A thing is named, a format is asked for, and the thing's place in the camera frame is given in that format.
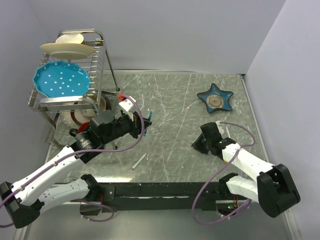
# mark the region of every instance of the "rack leg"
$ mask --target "rack leg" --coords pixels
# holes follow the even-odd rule
[[[54,137],[52,138],[52,144],[55,145],[59,150],[62,150],[65,145],[60,144]]]
[[[50,123],[50,127],[53,128],[54,131],[56,131],[57,125],[56,123],[52,120],[52,118],[49,116],[49,114],[43,110],[43,108],[39,105],[38,110],[44,119],[46,119]]]
[[[53,119],[53,122],[55,123],[56,126],[57,126],[58,119],[59,119],[59,113],[57,113]],[[44,142],[47,144],[51,144],[54,136],[55,136],[55,128],[50,127],[48,133],[46,134]]]
[[[113,69],[112,66],[111,66],[111,61],[110,61],[109,54],[108,54],[108,51],[107,51],[107,45],[105,46],[105,55],[106,55],[106,59],[108,60],[108,64],[109,64],[109,67],[110,67],[110,71],[111,71],[111,74],[112,74],[112,77],[113,77],[113,81],[114,81],[114,84],[115,84],[115,90],[116,90],[117,92],[119,92],[119,91],[120,91],[120,88],[118,87],[118,84],[117,84],[117,81],[116,81],[114,69]]]

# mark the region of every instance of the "star-shaped dish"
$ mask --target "star-shaped dish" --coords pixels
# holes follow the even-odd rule
[[[215,110],[232,111],[229,99],[234,93],[232,91],[222,91],[214,83],[208,91],[199,92],[198,98],[205,102],[206,110],[212,113]]]

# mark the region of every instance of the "blue scalloped plate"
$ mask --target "blue scalloped plate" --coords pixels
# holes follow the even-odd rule
[[[47,62],[33,77],[36,90],[47,98],[82,96],[89,91],[90,78],[77,64]]]

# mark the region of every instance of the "gray marble surface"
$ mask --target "gray marble surface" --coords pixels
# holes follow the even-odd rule
[[[247,127],[257,139],[257,144],[247,150],[264,159],[257,130],[239,75],[215,75],[201,73],[141,72],[117,73],[116,78],[121,91],[136,99],[144,117],[152,111],[152,126],[147,136],[134,148],[119,153],[101,153],[84,167],[76,169],[60,183],[70,182],[83,174],[92,174],[98,182],[204,182],[208,180],[224,163],[216,156],[204,155],[191,144],[201,133],[200,126],[215,121],[227,121]],[[197,93],[207,91],[211,83],[221,90],[234,94],[229,102],[232,111],[208,113],[205,103]],[[111,74],[105,74],[103,90],[114,91]],[[113,111],[120,115],[117,102]],[[224,136],[228,134],[239,144],[250,143],[250,136],[235,126],[224,126]],[[56,138],[67,143],[68,127],[60,122]],[[135,139],[130,135],[116,141],[118,148],[131,145]],[[58,150],[51,148],[50,158]],[[132,170],[132,166],[144,154],[148,153],[141,164]],[[244,173],[229,166],[214,181],[229,173]]]

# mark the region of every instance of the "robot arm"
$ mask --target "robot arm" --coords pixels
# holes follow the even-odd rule
[[[13,184],[9,182],[0,184],[0,196],[5,199],[11,193],[22,188],[21,186],[35,175],[48,166],[52,166],[51,169],[25,186],[5,203],[5,208],[16,228],[29,225],[41,213],[52,207],[75,199],[86,198],[91,201],[100,193],[101,187],[92,175],[83,175],[81,179],[72,183],[52,187],[59,178],[71,170],[85,165],[100,152],[85,152],[73,155],[59,164],[57,164],[57,160],[80,150],[103,149],[105,144],[125,134],[130,134],[137,139],[142,131],[138,113],[131,112],[130,116],[124,114],[123,111],[121,113],[121,116],[115,119],[115,115],[110,110],[100,112],[99,115],[90,120],[90,124],[83,132],[74,135],[74,139],[67,146],[38,170]],[[146,118],[143,118],[143,121],[145,128],[152,124]]]
[[[191,145],[202,154],[211,152],[228,163],[240,145],[230,138],[222,138],[215,122],[202,125],[201,135]],[[220,191],[241,195],[258,202],[270,217],[275,218],[300,202],[300,195],[291,174],[283,164],[273,165],[252,155],[245,149],[232,162],[252,180],[230,173],[219,180]]]

